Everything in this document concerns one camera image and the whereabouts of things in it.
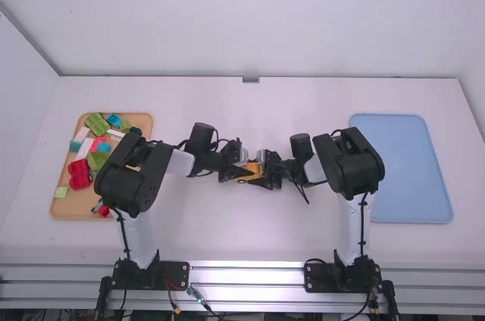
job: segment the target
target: light blue tray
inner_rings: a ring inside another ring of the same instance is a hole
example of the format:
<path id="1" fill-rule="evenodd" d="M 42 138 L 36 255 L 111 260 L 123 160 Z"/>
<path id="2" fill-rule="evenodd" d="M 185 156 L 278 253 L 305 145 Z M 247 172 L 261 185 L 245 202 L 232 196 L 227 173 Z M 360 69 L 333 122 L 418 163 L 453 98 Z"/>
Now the light blue tray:
<path id="1" fill-rule="evenodd" d="M 453 211 L 426 122 L 418 115 L 354 114 L 386 167 L 374 198 L 377 223 L 449 223 Z"/>

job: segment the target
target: wooden tray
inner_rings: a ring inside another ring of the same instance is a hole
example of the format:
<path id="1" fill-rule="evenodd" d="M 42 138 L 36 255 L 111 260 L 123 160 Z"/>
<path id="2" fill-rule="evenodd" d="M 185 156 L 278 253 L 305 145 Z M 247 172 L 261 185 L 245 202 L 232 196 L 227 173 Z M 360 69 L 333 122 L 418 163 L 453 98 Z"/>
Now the wooden tray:
<path id="1" fill-rule="evenodd" d="M 73 137 L 81 126 L 85 126 L 84 120 L 91 113 L 83 114 L 77 121 L 76 130 Z M 101 113 L 106 118 L 110 113 Z M 147 113 L 115 113 L 123 120 L 130 122 L 132 126 L 137 126 L 143 132 L 143 136 L 147 139 L 150 138 L 152 131 L 152 116 Z M 90 132 L 88 137 L 95 138 L 95 135 Z M 106 143 L 111 145 L 111 152 L 114 150 L 118 141 L 111 139 L 110 134 L 105 134 Z M 91 208 L 98 203 L 99 195 L 94 192 L 94 185 L 91 184 L 87 189 L 73 190 L 69 187 L 70 174 L 67 171 L 67 166 L 74 161 L 76 154 L 68 151 L 64 167 L 62 168 L 61 177 L 58 181 L 58 187 L 67 187 L 67 194 L 65 198 L 53 198 L 51 203 L 51 216 L 60 220 L 105 220 L 104 217 L 98 214 L 91 213 Z"/>

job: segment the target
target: white wall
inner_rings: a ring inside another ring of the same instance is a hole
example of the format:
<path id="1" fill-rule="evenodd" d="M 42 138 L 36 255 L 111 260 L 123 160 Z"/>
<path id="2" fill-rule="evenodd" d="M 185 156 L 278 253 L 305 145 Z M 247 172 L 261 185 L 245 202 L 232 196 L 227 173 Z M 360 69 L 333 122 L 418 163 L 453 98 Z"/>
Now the white wall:
<path id="1" fill-rule="evenodd" d="M 485 0 L 0 0 L 64 74 L 457 76 L 485 133 Z"/>
<path id="2" fill-rule="evenodd" d="M 0 12 L 0 227 L 58 81 Z"/>

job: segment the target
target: red toy block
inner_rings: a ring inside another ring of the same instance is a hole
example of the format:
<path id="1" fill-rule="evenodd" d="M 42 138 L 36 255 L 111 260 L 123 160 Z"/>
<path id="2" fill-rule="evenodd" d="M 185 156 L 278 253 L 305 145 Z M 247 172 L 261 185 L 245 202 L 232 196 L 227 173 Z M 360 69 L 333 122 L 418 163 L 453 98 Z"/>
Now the red toy block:
<path id="1" fill-rule="evenodd" d="M 81 190 L 89 187 L 91 182 L 92 176 L 89 174 L 89 170 L 81 170 L 71 175 L 69 186 L 74 190 Z"/>
<path id="2" fill-rule="evenodd" d="M 89 147 L 89 152 L 96 152 L 98 144 L 101 142 L 106 142 L 105 137 L 96 137 L 94 141 L 92 141 L 91 147 Z"/>
<path id="3" fill-rule="evenodd" d="M 106 205 L 101 205 L 98 210 L 98 214 L 100 214 L 102 217 L 109 217 L 109 207 L 107 207 Z"/>
<path id="4" fill-rule="evenodd" d="M 69 166 L 67 166 L 67 171 L 71 175 L 81 171 L 89 171 L 87 159 L 83 158 L 82 160 L 75 160 L 74 162 L 71 162 Z"/>

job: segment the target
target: metal rail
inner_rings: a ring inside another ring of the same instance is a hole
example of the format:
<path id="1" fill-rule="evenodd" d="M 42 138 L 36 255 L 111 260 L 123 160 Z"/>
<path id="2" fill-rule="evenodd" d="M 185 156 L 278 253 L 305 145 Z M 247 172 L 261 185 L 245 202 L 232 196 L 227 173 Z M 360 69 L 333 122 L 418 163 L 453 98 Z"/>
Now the metal rail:
<path id="1" fill-rule="evenodd" d="M 298 262 L 191 262 L 190 282 L 215 311 L 352 313 L 365 295 L 308 294 Z M 485 315 L 485 270 L 381 268 L 401 313 Z M 94 308 L 105 264 L 0 264 L 1 308 Z M 108 308 L 119 308 L 112 291 Z M 174 292 L 182 310 L 204 309 Z M 385 312 L 385 302 L 381 301 Z M 126 309 L 170 310 L 166 291 L 128 291 Z"/>

